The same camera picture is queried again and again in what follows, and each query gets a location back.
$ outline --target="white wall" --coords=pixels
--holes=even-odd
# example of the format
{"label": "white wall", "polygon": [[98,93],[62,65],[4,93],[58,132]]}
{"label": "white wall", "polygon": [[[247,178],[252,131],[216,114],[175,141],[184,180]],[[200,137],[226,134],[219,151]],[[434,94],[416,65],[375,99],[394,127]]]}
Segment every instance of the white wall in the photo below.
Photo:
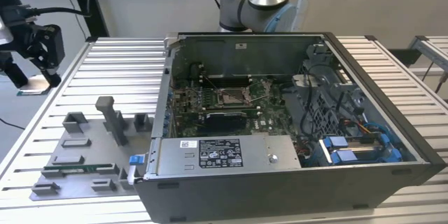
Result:
{"label": "white wall", "polygon": [[112,36],[163,37],[171,31],[218,31],[214,0],[99,1]]}
{"label": "white wall", "polygon": [[415,35],[448,34],[447,13],[447,0],[311,0],[303,27],[407,47]]}

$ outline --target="metal frame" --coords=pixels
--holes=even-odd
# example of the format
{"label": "metal frame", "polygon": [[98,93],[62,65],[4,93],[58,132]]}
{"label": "metal frame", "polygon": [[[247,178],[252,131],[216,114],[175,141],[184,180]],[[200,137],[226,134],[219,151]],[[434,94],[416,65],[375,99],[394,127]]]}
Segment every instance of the metal frame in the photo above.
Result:
{"label": "metal frame", "polygon": [[410,44],[410,48],[419,50],[448,72],[448,52],[439,48],[438,45],[448,45],[448,37],[416,36]]}
{"label": "metal frame", "polygon": [[[339,37],[339,41],[364,68],[376,85],[404,114],[431,147],[448,163],[448,113],[434,92],[428,92],[382,44],[366,37]],[[154,113],[163,68],[163,40],[100,38],[84,46],[60,88],[55,89],[38,111],[12,151],[0,164],[0,219],[15,223],[67,221],[76,213],[78,223],[151,222],[138,196],[52,200],[28,199],[40,176],[39,166],[48,161],[54,142],[62,136],[66,111],[84,111],[98,118],[91,100],[114,93],[124,116]],[[448,169],[422,186],[399,190],[374,210],[352,210],[272,218],[214,221],[222,223],[430,223],[448,219]]]}

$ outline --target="warning label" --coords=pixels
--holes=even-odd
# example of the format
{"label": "warning label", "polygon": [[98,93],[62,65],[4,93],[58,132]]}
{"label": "warning label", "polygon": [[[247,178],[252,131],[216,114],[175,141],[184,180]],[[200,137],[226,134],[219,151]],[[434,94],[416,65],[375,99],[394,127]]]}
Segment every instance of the warning label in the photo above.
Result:
{"label": "warning label", "polygon": [[202,168],[243,167],[240,139],[199,141]]}

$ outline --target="aluminum extrusion table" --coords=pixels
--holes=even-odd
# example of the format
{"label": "aluminum extrusion table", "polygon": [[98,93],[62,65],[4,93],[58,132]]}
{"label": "aluminum extrusion table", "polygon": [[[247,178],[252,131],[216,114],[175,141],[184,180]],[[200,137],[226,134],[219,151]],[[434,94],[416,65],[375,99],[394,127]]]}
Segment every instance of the aluminum extrusion table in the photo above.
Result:
{"label": "aluminum extrusion table", "polygon": [[[376,40],[339,37],[370,76],[448,163],[448,107]],[[124,117],[155,113],[164,64],[163,39],[100,38],[86,43],[63,83],[48,95],[0,164],[0,221],[14,223],[151,223],[138,196],[31,201],[67,112],[102,118],[100,95],[114,95]],[[376,209],[204,223],[448,222],[448,168],[424,185],[399,190]]]}

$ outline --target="blue connector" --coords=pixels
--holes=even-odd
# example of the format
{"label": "blue connector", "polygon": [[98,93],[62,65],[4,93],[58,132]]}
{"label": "blue connector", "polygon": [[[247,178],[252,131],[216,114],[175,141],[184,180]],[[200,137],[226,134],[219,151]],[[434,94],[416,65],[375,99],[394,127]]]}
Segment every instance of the blue connector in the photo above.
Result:
{"label": "blue connector", "polygon": [[326,147],[346,148],[348,147],[348,142],[343,136],[327,136],[324,139]]}
{"label": "blue connector", "polygon": [[146,155],[132,155],[130,157],[130,165],[143,165],[146,162]]}
{"label": "blue connector", "polygon": [[386,156],[380,158],[387,163],[396,163],[403,161],[402,153],[398,149],[392,148],[386,151]]}
{"label": "blue connector", "polygon": [[335,165],[347,164],[358,161],[358,158],[352,150],[336,151],[330,155],[330,157]]}

